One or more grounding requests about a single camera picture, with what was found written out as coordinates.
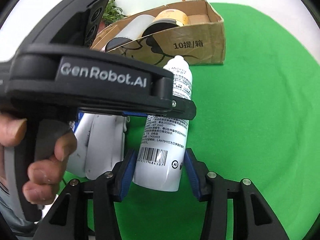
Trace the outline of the grey sleeve forearm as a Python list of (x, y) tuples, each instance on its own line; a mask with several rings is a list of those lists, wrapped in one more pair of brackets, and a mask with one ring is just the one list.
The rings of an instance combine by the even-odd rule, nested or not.
[(4, 184), (5, 180), (1, 178), (1, 214), (3, 215), (8, 226), (14, 233), (18, 233), (18, 239), (33, 239), (32, 236), (27, 236), (33, 233), (36, 229), (36, 224), (17, 217), (12, 209), (12, 201), (8, 189)]

